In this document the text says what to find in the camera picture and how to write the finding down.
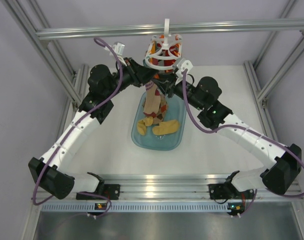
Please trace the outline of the beige purple striped sock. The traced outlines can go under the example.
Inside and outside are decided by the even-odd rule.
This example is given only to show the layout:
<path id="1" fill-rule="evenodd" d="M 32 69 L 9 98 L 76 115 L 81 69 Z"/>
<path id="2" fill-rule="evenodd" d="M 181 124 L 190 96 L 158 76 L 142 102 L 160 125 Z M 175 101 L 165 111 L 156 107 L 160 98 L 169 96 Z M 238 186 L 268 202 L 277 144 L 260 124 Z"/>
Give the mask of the beige purple striped sock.
<path id="1" fill-rule="evenodd" d="M 157 85 L 153 81 L 149 81 L 145 85 L 146 95 L 143 104 L 143 114 L 147 117 L 152 117 L 151 113 L 157 112 L 160 105 L 160 96 L 163 95 L 158 90 Z"/>

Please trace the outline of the white round clip hanger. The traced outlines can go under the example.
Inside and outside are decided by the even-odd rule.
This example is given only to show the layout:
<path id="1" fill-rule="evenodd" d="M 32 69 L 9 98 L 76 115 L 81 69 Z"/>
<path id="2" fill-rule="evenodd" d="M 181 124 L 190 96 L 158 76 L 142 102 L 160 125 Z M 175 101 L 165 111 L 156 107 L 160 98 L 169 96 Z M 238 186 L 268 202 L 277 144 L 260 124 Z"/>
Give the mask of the white round clip hanger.
<path id="1" fill-rule="evenodd" d="M 153 35 L 146 51 L 144 65 L 158 71 L 170 72 L 178 58 L 182 57 L 182 36 L 170 34 L 170 19 L 164 21 L 164 33 Z"/>

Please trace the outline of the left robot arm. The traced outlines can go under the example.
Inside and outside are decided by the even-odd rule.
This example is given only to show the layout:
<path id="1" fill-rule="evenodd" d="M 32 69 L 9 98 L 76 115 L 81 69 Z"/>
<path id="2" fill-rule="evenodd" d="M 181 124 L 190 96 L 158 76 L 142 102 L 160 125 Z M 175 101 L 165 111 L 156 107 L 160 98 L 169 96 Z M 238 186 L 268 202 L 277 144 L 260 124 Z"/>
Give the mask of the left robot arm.
<path id="1" fill-rule="evenodd" d="M 103 196 L 103 179 L 94 173 L 76 175 L 67 167 L 87 137 L 103 123 L 113 108 L 111 99 L 129 86 L 142 87 L 154 78 L 157 70 L 126 58 L 116 72 L 99 64 L 90 70 L 89 92 L 83 99 L 74 119 L 40 158 L 32 158 L 28 167 L 36 184 L 34 194 L 42 188 L 61 200 L 70 193 L 88 192 L 98 199 Z"/>

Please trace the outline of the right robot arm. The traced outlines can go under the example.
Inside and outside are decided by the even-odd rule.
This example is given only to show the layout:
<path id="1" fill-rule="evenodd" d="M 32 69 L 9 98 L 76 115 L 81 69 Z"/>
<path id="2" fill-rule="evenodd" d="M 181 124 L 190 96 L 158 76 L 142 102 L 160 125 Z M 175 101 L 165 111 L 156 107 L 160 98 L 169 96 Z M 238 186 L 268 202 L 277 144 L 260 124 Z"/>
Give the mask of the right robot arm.
<path id="1" fill-rule="evenodd" d="M 222 186 L 224 198 L 235 199 L 243 192 L 254 189 L 267 189 L 276 195 L 285 195 L 301 171 L 299 146 L 292 144 L 288 147 L 273 142 L 240 120 L 218 100 L 222 90 L 212 77 L 205 76 L 194 86 L 188 82 L 176 84 L 171 73 L 162 75 L 155 83 L 168 97 L 177 95 L 186 104 L 198 109 L 199 122 L 207 131 L 229 138 L 263 164 L 262 168 L 237 170 L 229 175 Z"/>

